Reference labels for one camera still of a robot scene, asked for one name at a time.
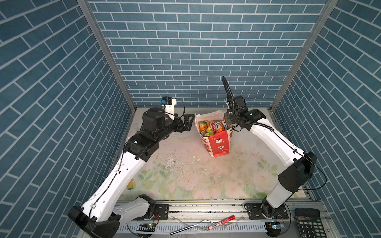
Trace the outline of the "orange fruit candy packet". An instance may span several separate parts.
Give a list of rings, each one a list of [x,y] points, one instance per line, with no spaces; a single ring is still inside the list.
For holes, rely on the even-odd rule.
[[[210,120],[198,122],[200,134],[203,137],[209,137],[209,136],[217,134],[218,124],[219,124],[219,121],[210,121]]]

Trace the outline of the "red white paper bag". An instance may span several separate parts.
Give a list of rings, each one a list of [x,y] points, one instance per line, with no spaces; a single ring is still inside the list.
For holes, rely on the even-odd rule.
[[[233,136],[233,130],[230,126],[227,126],[224,121],[224,111],[216,111],[208,114],[196,114],[195,125],[202,139],[202,142],[207,152],[212,157],[218,157],[230,153],[230,142]],[[200,121],[219,121],[218,133],[209,137],[203,137],[200,134],[198,122]]]

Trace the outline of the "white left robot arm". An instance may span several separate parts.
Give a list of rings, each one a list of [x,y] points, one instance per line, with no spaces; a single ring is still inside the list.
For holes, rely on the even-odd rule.
[[[124,145],[120,159],[97,191],[68,216],[92,238],[112,238],[122,223],[154,217],[156,202],[142,194],[122,206],[116,203],[135,176],[173,132],[190,131],[194,115],[178,116],[171,109],[151,108],[142,116],[142,126]]]

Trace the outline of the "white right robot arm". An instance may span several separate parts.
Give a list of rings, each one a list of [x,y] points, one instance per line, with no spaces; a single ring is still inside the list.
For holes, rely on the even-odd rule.
[[[245,109],[238,116],[229,109],[224,117],[228,125],[239,125],[261,139],[285,166],[285,170],[278,175],[278,183],[263,199],[261,206],[266,218],[277,216],[284,203],[312,177],[317,160],[315,154],[306,153],[291,143],[257,109]]]

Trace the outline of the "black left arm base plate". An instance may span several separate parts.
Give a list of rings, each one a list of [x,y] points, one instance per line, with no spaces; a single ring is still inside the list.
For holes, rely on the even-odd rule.
[[[145,215],[135,218],[135,221],[168,220],[169,207],[169,204],[156,204],[155,207],[150,207]]]

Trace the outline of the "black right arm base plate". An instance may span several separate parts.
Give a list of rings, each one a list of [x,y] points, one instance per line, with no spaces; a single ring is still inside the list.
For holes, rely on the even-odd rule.
[[[271,220],[275,218],[283,218],[285,220],[289,218],[289,213],[285,204],[281,205],[279,208],[275,210],[270,211],[265,211],[263,209],[263,204],[261,203],[245,203],[243,207],[248,212],[250,220]]]

